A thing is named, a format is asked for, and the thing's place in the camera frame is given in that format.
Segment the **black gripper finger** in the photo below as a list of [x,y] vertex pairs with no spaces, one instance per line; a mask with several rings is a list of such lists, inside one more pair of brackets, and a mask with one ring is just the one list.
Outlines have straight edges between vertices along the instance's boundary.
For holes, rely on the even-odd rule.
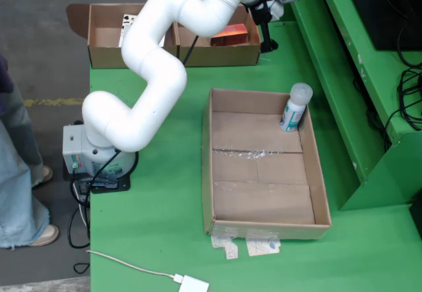
[[262,42],[260,45],[261,53],[268,53],[278,49],[278,43],[270,37],[268,23],[272,19],[272,15],[268,7],[261,9],[251,9],[252,18],[257,26],[260,26],[262,32]]

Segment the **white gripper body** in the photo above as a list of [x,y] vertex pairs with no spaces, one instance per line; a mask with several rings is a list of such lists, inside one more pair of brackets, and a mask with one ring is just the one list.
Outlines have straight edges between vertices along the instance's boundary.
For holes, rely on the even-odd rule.
[[256,24],[275,22],[284,15],[284,5],[278,0],[261,0],[245,6]]

